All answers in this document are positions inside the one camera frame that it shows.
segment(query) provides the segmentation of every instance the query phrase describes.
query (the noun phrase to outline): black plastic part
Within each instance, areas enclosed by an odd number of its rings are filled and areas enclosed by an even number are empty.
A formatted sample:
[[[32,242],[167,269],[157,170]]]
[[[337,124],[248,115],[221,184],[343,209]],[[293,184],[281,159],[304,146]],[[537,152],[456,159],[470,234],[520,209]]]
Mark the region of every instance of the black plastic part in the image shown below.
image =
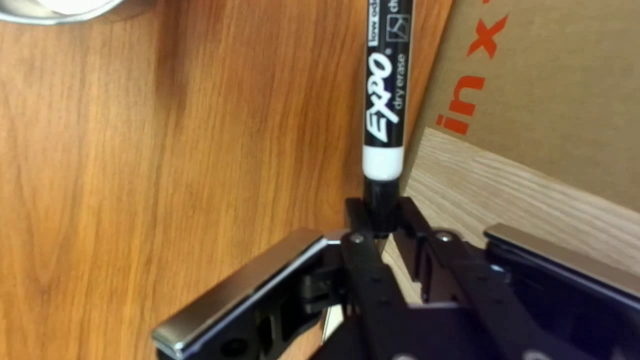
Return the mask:
[[[569,344],[547,335],[505,286],[505,275],[493,272],[481,252],[464,246],[452,232],[446,232],[446,236],[446,242],[436,239],[430,247],[452,272],[503,357],[523,357],[523,354],[531,349],[545,354],[547,357],[591,357]]]
[[[365,238],[374,238],[374,221],[361,198],[348,198],[343,206],[346,206],[346,226],[351,232],[358,232]]]
[[[316,349],[311,360],[367,360],[361,323],[348,319]]]
[[[356,357],[495,357],[495,346],[476,316],[466,308],[408,308],[389,267],[382,261],[375,242],[341,242],[350,287],[348,335],[361,347],[343,344],[343,331],[328,342],[353,349]]]
[[[426,259],[422,252],[423,243],[433,238],[433,229],[409,198],[400,200],[398,214],[398,229],[393,232],[393,239],[400,250],[402,261],[411,279],[423,279],[426,283],[422,286],[428,287],[430,269],[422,263]]]
[[[374,238],[383,239],[398,228],[400,182],[364,182],[364,207]]]
[[[488,238],[485,257],[509,274],[509,287],[545,331],[594,357],[640,357],[640,316],[629,305],[640,304],[635,295],[495,236]]]

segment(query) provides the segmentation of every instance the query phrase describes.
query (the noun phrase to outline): marker label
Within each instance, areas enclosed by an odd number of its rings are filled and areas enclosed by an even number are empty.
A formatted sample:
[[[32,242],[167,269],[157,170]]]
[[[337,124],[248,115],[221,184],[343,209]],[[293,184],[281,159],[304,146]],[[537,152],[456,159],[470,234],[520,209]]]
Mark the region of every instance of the marker label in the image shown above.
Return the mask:
[[[364,144],[398,148],[404,139],[411,0],[370,0]]]

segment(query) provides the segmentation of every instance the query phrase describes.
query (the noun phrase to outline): cardboard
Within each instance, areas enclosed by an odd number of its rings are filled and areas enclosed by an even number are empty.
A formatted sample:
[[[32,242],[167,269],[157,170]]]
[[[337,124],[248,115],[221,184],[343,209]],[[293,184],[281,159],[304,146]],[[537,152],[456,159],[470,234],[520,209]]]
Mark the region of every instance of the cardboard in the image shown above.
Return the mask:
[[[640,2],[454,2],[422,122],[640,209]]]

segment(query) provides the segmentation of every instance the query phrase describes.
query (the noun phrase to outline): dry erase marker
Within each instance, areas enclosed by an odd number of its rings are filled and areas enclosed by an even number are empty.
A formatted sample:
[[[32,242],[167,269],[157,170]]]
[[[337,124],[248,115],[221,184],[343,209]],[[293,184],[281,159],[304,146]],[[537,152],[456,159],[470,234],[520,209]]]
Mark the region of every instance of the dry erase marker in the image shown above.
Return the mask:
[[[400,198],[414,0],[367,2],[364,198],[383,215]]]

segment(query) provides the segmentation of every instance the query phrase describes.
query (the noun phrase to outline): wooden panel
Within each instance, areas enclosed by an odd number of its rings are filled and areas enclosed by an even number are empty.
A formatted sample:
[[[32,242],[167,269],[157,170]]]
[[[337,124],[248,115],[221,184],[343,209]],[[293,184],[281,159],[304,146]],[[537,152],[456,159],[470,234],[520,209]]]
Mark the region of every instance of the wooden panel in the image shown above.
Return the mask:
[[[640,275],[637,211],[442,132],[422,134],[405,193],[432,226],[477,246],[503,221]]]
[[[418,2],[411,117],[447,0]],[[0,23],[0,357],[151,357],[149,329],[360,192],[365,2],[166,0]]]

